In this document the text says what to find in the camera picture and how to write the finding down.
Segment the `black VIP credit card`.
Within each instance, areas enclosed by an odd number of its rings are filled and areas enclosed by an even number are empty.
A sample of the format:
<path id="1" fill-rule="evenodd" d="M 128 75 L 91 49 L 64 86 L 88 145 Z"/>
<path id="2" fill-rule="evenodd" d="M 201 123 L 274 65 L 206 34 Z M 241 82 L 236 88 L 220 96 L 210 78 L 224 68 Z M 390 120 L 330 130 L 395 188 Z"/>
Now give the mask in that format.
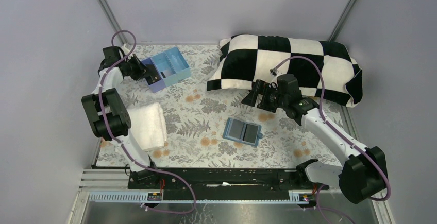
<path id="1" fill-rule="evenodd" d="M 148 85 L 152 85 L 161 80 L 160 75 L 154 71 L 148 71 L 144 75 L 144 79 L 146 80 Z"/>

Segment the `blue card holder wallet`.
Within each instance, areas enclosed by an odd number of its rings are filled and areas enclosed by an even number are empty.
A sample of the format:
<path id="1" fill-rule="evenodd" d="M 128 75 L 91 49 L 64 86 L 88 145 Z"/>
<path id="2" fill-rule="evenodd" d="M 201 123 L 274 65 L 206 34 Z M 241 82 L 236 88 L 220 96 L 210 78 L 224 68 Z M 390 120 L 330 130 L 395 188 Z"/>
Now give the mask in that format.
<path id="1" fill-rule="evenodd" d="M 257 147 L 263 138 L 261 128 L 261 125 L 229 117 L 222 137 L 226 140 Z"/>

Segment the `black and white checkered pillow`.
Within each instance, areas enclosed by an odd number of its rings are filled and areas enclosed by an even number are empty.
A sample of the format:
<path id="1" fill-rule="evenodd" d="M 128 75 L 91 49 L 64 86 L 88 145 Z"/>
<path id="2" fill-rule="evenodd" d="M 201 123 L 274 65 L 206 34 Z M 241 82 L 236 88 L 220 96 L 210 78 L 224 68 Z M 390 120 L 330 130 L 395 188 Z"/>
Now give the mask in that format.
<path id="1" fill-rule="evenodd" d="M 304 96 L 320 97 L 346 107 L 363 98 L 363 70 L 338 42 L 280 36 L 234 35 L 219 42 L 221 56 L 207 91 L 250 90 L 256 80 L 272 82 L 270 70 L 293 74 Z"/>

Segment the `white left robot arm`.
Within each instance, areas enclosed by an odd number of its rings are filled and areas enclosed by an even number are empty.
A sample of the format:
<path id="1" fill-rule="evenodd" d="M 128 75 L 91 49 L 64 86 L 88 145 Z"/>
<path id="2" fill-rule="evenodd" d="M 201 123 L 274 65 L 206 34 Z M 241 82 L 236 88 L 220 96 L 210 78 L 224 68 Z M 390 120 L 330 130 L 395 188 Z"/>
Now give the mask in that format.
<path id="1" fill-rule="evenodd" d="M 103 54 L 99 82 L 92 94 L 81 99 L 88 122 L 96 137 L 109 141 L 127 160 L 131 182 L 151 178 L 156 174 L 156 165 L 133 136 L 132 121 L 116 89 L 125 77 L 135 81 L 149 77 L 150 68 L 118 46 L 103 48 Z"/>

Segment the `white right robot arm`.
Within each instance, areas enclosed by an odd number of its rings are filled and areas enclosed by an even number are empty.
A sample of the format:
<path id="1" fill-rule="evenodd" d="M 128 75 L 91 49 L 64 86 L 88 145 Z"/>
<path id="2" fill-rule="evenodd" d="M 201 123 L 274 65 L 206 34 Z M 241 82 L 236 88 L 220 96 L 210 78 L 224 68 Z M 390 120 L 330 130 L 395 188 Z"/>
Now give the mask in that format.
<path id="1" fill-rule="evenodd" d="M 257 80 L 241 103 L 272 113 L 282 109 L 288 118 L 313 133 L 336 156 L 340 166 L 320 161 L 304 164 L 308 181 L 338 188 L 355 204 L 373 199 L 382 190 L 390 196 L 384 152 L 354 139 L 325 115 L 321 104 L 303 97 L 294 75 L 280 75 L 272 83 Z"/>

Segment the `blue compartment organizer box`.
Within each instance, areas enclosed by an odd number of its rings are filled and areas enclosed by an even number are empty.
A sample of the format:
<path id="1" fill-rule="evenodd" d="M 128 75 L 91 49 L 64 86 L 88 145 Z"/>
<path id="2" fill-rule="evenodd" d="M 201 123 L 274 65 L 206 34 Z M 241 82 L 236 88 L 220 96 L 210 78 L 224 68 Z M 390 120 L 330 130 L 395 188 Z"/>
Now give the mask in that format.
<path id="1" fill-rule="evenodd" d="M 157 72 L 161 77 L 157 83 L 148 85 L 153 93 L 191 76 L 191 69 L 178 47 L 167 49 L 141 62 L 148 71 Z"/>

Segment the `floral patterned table mat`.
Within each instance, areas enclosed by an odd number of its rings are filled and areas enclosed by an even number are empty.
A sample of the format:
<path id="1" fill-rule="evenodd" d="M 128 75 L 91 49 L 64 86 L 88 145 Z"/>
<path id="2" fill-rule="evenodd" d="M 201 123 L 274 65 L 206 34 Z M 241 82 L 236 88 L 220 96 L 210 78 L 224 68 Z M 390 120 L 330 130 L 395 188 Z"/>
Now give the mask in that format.
<path id="1" fill-rule="evenodd" d="M 206 82 L 219 65 L 216 45 L 181 45 L 191 75 L 153 93 L 145 81 L 126 78 L 118 87 L 124 105 L 140 108 L 159 103 L 163 108 L 167 141 L 149 152 L 159 167 L 293 168 L 308 159 L 338 165 L 334 154 L 289 119 L 243 105 L 246 90 L 207 91 Z M 263 138 L 257 146 L 223 138 L 228 118 L 258 124 Z"/>

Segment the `white folded towel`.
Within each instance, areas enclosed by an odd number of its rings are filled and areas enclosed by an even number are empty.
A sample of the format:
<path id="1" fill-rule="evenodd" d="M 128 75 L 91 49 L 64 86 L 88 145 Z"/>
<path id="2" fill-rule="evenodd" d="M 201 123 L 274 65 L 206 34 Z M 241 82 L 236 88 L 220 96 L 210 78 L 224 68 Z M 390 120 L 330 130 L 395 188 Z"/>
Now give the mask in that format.
<path id="1" fill-rule="evenodd" d="M 159 103 L 128 109 L 128 114 L 131 132 L 143 151 L 164 147 L 167 130 L 163 108 Z"/>

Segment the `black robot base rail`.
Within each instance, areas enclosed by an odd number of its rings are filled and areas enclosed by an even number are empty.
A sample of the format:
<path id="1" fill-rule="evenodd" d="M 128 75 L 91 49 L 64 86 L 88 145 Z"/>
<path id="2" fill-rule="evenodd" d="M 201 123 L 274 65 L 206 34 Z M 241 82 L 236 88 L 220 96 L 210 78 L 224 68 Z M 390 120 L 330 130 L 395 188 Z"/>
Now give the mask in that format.
<path id="1" fill-rule="evenodd" d="M 264 191 L 298 191 L 312 193 L 320 183 L 310 182 L 301 169 L 249 168 L 162 168 L 161 173 L 145 180 L 128 181 L 129 189 L 163 192 L 189 192 L 195 198 L 198 191 L 216 192 L 217 189 L 247 192 L 251 195 Z"/>

